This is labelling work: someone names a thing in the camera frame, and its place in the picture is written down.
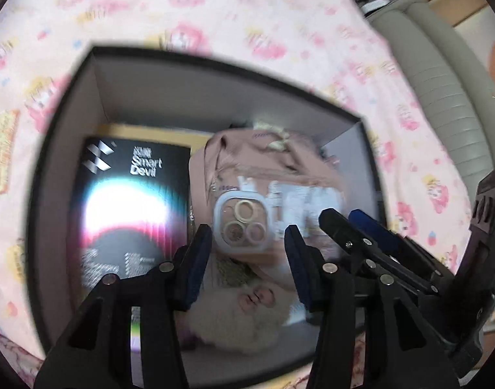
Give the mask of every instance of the white fluffy plush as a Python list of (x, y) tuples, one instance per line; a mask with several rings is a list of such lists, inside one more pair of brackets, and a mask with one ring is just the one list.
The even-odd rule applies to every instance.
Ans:
[(191, 332), (202, 341), (220, 349), (252, 354), (276, 343), (295, 300), (295, 293), (256, 280), (241, 288), (201, 293), (186, 319)]

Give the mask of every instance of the smart devil box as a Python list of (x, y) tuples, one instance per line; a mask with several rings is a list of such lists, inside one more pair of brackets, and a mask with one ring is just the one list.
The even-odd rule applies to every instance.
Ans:
[(190, 149), (90, 137), (72, 201), (69, 263), (75, 303), (107, 273), (148, 272), (187, 244)]

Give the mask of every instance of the metal pin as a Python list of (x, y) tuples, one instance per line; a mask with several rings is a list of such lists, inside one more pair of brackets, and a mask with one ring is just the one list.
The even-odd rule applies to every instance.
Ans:
[(375, 264), (375, 262), (371, 259), (366, 259), (365, 260), (365, 263), (366, 265), (370, 268), (370, 269), (375, 269), (377, 267), (377, 265)]
[(337, 265), (335, 264), (324, 264), (323, 265), (323, 270), (327, 273), (336, 273), (337, 272)]
[(116, 274), (107, 273), (103, 278), (101, 278), (101, 282), (103, 282), (105, 285), (112, 285), (114, 282), (116, 282)]
[(172, 262), (163, 262), (159, 265), (161, 272), (171, 272), (174, 270), (174, 264)]
[(395, 282), (391, 275), (381, 275), (380, 280), (384, 285), (391, 285)]

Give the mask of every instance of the colorful gradient graphic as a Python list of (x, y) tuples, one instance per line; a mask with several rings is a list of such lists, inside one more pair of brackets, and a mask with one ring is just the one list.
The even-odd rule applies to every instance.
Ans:
[(183, 198), (158, 183), (113, 178), (95, 183), (84, 203), (81, 243), (91, 247), (106, 231), (134, 229), (171, 258), (187, 240)]

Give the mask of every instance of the open box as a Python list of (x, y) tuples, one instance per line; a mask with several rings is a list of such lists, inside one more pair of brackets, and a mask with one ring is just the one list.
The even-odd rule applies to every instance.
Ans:
[[(29, 298), (47, 352), (74, 311), (66, 242), (69, 207), (86, 137), (126, 123), (218, 132), (263, 121), (304, 133), (339, 159), (346, 210), (385, 223), (379, 178), (361, 119), (279, 80), (211, 59), (135, 48), (95, 47), (74, 75), (44, 139), (30, 194), (26, 262)], [(183, 352), (192, 387), (259, 383), (306, 364), (319, 327), (284, 327), (277, 346), (253, 356), (212, 347)], [(140, 383), (139, 355), (132, 358)]]

